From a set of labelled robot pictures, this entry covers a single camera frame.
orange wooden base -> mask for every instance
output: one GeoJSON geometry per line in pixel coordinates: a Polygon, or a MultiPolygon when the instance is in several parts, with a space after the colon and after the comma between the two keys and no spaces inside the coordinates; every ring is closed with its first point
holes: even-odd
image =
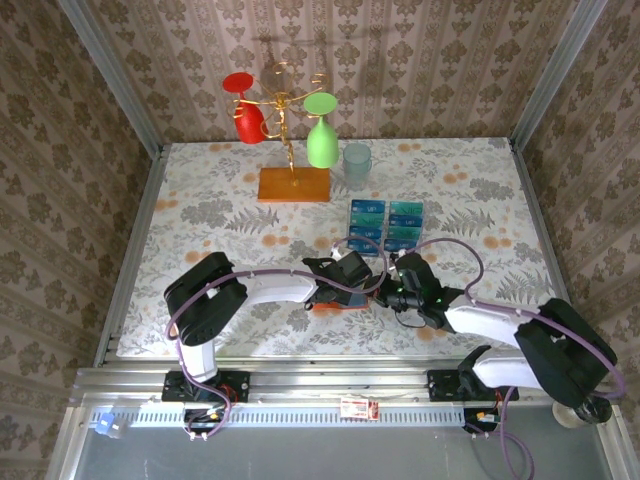
{"type": "Polygon", "coordinates": [[[289,168],[260,170],[259,202],[328,202],[329,169],[296,168],[298,184],[291,182],[289,168]]]}

metal frame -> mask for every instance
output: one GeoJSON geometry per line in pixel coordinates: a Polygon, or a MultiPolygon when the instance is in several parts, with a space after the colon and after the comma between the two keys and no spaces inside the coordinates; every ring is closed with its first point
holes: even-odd
{"type": "Polygon", "coordinates": [[[102,366],[105,355],[107,354],[109,342],[111,341],[111,336],[114,333],[119,333],[124,318],[127,315],[131,294],[133,293],[133,287],[138,275],[138,268],[142,260],[144,245],[147,241],[149,225],[151,225],[151,218],[153,217],[154,206],[158,199],[160,187],[162,186],[164,171],[167,167],[167,159],[170,153],[171,145],[163,147],[162,152],[158,154],[158,159],[151,164],[144,193],[138,206],[136,220],[133,223],[133,229],[129,237],[127,251],[122,261],[122,268],[120,269],[118,281],[113,291],[113,297],[111,297],[111,304],[107,312],[104,330],[102,331],[100,343],[98,344],[96,356],[93,361],[94,367],[102,366]]]}
{"type": "Polygon", "coordinates": [[[518,146],[515,145],[513,141],[509,140],[509,144],[511,145],[511,151],[513,152],[513,160],[516,164],[516,169],[520,175],[522,190],[527,200],[527,204],[529,205],[529,212],[533,219],[533,225],[536,229],[536,233],[538,234],[538,238],[540,239],[542,255],[544,256],[547,268],[549,269],[549,278],[553,285],[553,291],[557,297],[569,302],[571,299],[569,298],[567,287],[565,286],[562,278],[560,264],[558,263],[558,258],[554,253],[553,245],[551,244],[551,237],[549,236],[549,231],[547,230],[544,216],[542,215],[542,210],[538,203],[538,197],[536,196],[533,183],[531,182],[531,177],[529,176],[529,171],[527,170],[527,166],[524,162],[524,157],[522,156],[522,152],[518,146]]]}
{"type": "Polygon", "coordinates": [[[622,412],[617,405],[607,423],[598,425],[598,433],[607,463],[614,480],[636,480],[640,478],[640,465],[629,438],[622,412]]]}
{"type": "Polygon", "coordinates": [[[606,4],[607,0],[581,0],[576,7],[511,135],[519,150],[533,135],[606,4]]]}
{"type": "MultiPolygon", "coordinates": [[[[374,356],[330,360],[247,357],[221,358],[218,365],[221,369],[252,372],[249,403],[242,407],[245,411],[297,411],[300,407],[324,410],[338,407],[344,396],[354,396],[377,400],[381,413],[404,416],[418,410],[428,415],[442,411],[443,407],[456,411],[463,406],[461,403],[430,403],[425,385],[426,370],[455,368],[460,360],[376,359],[374,356]]],[[[80,369],[46,478],[74,478],[95,409],[116,407],[175,413],[176,406],[162,404],[160,397],[165,373],[178,368],[177,362],[138,361],[80,369]]],[[[513,405],[517,408],[550,405],[550,399],[540,391],[521,390],[521,399],[523,401],[513,405]]],[[[464,406],[487,405],[470,402],[464,406]]]]}
{"type": "MultiPolygon", "coordinates": [[[[137,407],[95,407],[89,428],[95,428],[101,415],[108,413],[122,419],[126,428],[183,428],[184,408],[181,405],[146,405],[137,407]]],[[[379,427],[463,427],[464,407],[441,404],[429,407],[385,407],[375,422],[354,421],[340,416],[340,410],[330,407],[267,407],[237,406],[225,425],[229,427],[277,428],[379,428],[379,427]]]]}
{"type": "Polygon", "coordinates": [[[162,139],[156,131],[151,119],[147,116],[144,105],[131,86],[126,71],[118,56],[114,53],[107,37],[102,33],[100,24],[91,12],[89,2],[78,0],[60,0],[60,6],[67,14],[80,40],[100,70],[109,89],[116,97],[120,108],[136,131],[152,159],[160,152],[162,139]]]}

clear plastic cup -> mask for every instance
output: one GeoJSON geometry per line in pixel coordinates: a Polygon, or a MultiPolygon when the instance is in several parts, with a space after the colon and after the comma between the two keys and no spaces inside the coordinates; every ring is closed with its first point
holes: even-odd
{"type": "Polygon", "coordinates": [[[344,179],[350,190],[362,190],[371,172],[371,149],[363,143],[350,143],[342,152],[344,179]]]}

wall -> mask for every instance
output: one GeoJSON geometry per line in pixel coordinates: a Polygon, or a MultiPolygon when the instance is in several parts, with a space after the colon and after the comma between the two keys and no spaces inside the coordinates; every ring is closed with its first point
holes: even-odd
{"type": "Polygon", "coordinates": [[[609,0],[524,156],[573,302],[618,354],[640,451],[640,2],[609,0]]]}
{"type": "Polygon", "coordinates": [[[280,60],[330,76],[342,138],[508,136],[576,3],[89,1],[164,142],[237,138],[222,80],[280,60]]]}
{"type": "Polygon", "coordinates": [[[43,478],[149,159],[55,1],[0,2],[0,478],[43,478]]]}

table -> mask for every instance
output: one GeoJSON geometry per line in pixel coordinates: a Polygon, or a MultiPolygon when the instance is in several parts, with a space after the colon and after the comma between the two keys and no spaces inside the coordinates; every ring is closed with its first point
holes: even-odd
{"type": "MultiPolygon", "coordinates": [[[[352,198],[424,201],[423,238],[455,237],[476,248],[486,273],[480,297],[539,305],[554,296],[548,266],[504,138],[363,140],[374,166],[367,188],[347,190],[340,164],[329,203],[257,202],[262,166],[286,166],[277,142],[174,144],[167,160],[117,348],[119,357],[175,358],[163,332],[165,288],[209,252],[235,263],[291,265],[327,256],[347,232],[352,198]]],[[[341,148],[347,142],[341,141],[341,148]]],[[[298,164],[306,158],[294,142],[298,164]]],[[[463,287],[477,273],[454,244],[421,252],[443,285],[463,287]]],[[[372,268],[380,268],[380,261],[372,268]]],[[[217,338],[219,356],[464,356],[480,337],[399,325],[389,309],[306,312],[302,305],[241,309],[217,338]]]]}

